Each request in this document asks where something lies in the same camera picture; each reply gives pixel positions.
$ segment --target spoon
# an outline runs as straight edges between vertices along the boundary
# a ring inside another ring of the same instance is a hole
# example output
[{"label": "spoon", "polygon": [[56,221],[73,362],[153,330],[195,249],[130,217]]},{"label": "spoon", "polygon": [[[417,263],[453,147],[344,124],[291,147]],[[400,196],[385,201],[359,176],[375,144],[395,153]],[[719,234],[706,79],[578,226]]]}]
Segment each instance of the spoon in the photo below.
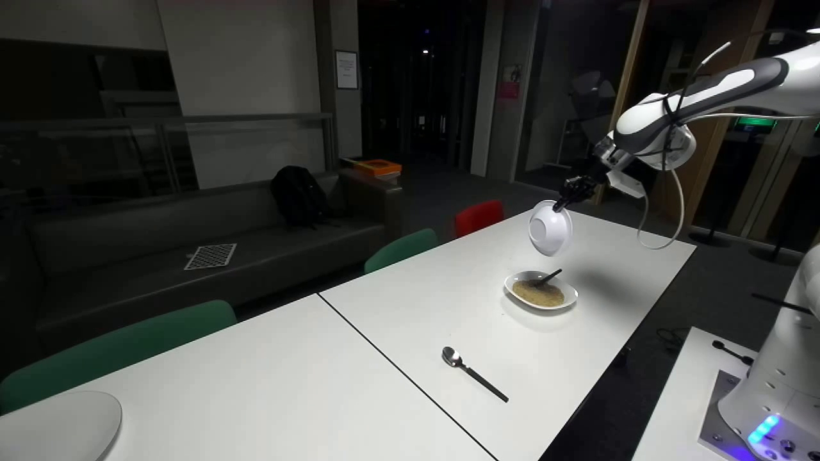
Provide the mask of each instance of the spoon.
[{"label": "spoon", "polygon": [[528,280],[531,286],[544,286],[550,280],[555,280],[564,269],[555,269],[554,275],[537,278],[537,280]]},{"label": "spoon", "polygon": [[455,353],[455,348],[446,345],[440,352],[444,365],[448,365],[450,370],[464,370],[472,379],[477,379],[483,390],[490,390],[495,398],[499,398],[501,402],[509,402],[509,398],[499,390],[495,390],[481,374],[477,374],[473,370],[469,370],[464,365],[464,359]]},{"label": "spoon", "polygon": [[753,359],[751,356],[741,356],[741,353],[736,353],[733,348],[727,348],[723,340],[713,340],[713,348],[719,348],[719,352],[726,352],[726,353],[731,353],[733,359],[737,359],[737,362],[742,362],[742,365],[753,365]]}]

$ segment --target green chair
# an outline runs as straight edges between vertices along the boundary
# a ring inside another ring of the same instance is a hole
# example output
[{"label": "green chair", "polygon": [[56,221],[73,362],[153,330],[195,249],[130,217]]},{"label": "green chair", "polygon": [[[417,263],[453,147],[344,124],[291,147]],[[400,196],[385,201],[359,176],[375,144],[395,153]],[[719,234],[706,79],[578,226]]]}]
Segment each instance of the green chair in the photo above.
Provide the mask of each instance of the green chair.
[{"label": "green chair", "polygon": [[0,385],[0,413],[32,406],[232,322],[230,304],[213,299],[97,335],[12,372]]},{"label": "green chair", "polygon": [[375,257],[367,258],[364,271],[378,271],[382,266],[398,263],[403,258],[409,258],[414,254],[423,254],[427,249],[435,249],[440,240],[434,229],[423,229],[414,234],[407,234],[385,249],[378,249]]}]

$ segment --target small plate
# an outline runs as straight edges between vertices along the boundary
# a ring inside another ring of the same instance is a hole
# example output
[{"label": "small plate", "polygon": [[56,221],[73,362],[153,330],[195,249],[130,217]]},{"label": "small plate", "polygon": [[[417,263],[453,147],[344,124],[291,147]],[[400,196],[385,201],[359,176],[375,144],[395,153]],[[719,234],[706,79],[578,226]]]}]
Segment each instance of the small plate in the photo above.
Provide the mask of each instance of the small plate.
[{"label": "small plate", "polygon": [[507,284],[504,284],[507,298],[512,298],[518,304],[531,308],[531,311],[537,311],[537,312],[560,312],[560,311],[568,311],[568,308],[573,308],[573,304],[578,303],[578,290],[573,290],[572,284],[565,284],[560,278],[555,278],[555,280],[549,283],[550,286],[560,290],[560,295],[564,295],[564,303],[560,303],[560,304],[528,303],[528,299],[522,299],[518,293],[512,293],[512,284],[516,284],[516,283],[540,280],[540,278],[546,278],[546,271],[518,271],[518,275],[512,275],[512,278],[507,280]]}]

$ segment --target couch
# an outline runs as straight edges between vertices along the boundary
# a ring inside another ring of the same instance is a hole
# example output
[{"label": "couch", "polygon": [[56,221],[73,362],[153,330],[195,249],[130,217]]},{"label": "couch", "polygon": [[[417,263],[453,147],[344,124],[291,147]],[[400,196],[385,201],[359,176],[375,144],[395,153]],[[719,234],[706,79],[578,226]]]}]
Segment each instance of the couch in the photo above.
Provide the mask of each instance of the couch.
[{"label": "couch", "polygon": [[[29,352],[32,335],[56,352],[203,299],[243,304],[362,263],[400,229],[400,187],[357,171],[318,181],[334,217],[314,229],[287,226],[267,181],[6,226],[0,348]],[[184,271],[199,243],[227,240],[239,243],[230,266]]]}]

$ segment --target cable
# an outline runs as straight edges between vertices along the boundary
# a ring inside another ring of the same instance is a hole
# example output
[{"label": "cable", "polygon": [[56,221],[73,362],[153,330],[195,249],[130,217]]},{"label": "cable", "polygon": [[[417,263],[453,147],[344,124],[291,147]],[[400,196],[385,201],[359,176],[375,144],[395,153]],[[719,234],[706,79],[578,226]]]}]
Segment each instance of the cable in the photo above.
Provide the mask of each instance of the cable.
[{"label": "cable", "polygon": [[639,234],[636,234],[636,247],[642,247],[642,249],[651,249],[651,252],[660,252],[660,249],[668,249],[685,230],[685,221],[686,221],[686,196],[685,196],[685,187],[681,187],[681,179],[677,176],[677,171],[668,171],[672,179],[674,179],[674,187],[677,187],[677,201],[678,201],[678,216],[677,216],[677,230],[674,237],[660,243],[660,247],[642,247],[641,243],[641,237],[642,237],[642,229],[646,229],[646,221],[647,221],[647,198],[642,198],[642,221],[639,226]]},{"label": "cable", "polygon": [[726,41],[726,43],[717,46],[713,55],[706,55],[706,57],[697,65],[695,75],[697,75],[705,65],[710,65],[717,55],[723,55],[727,46],[733,46],[733,41]]}]

